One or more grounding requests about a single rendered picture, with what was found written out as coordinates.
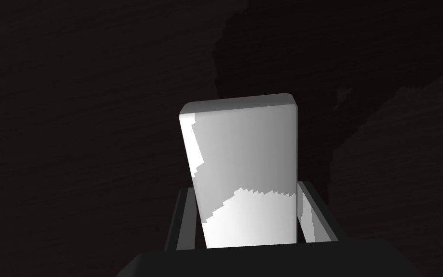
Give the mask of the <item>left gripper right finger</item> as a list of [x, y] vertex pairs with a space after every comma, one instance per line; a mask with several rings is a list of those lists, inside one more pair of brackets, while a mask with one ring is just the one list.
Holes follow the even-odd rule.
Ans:
[[297, 216], [307, 243], [346, 240], [346, 234], [312, 183], [297, 183]]

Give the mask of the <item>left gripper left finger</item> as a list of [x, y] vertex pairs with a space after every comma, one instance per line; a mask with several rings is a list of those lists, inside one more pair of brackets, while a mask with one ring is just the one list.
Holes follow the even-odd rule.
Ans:
[[194, 187], [180, 189], [174, 206], [165, 251], [206, 249]]

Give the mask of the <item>white rectangular block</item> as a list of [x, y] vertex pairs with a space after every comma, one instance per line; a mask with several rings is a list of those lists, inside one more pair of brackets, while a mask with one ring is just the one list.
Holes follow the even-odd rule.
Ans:
[[182, 107], [179, 122], [207, 248], [296, 243], [297, 112], [288, 93]]

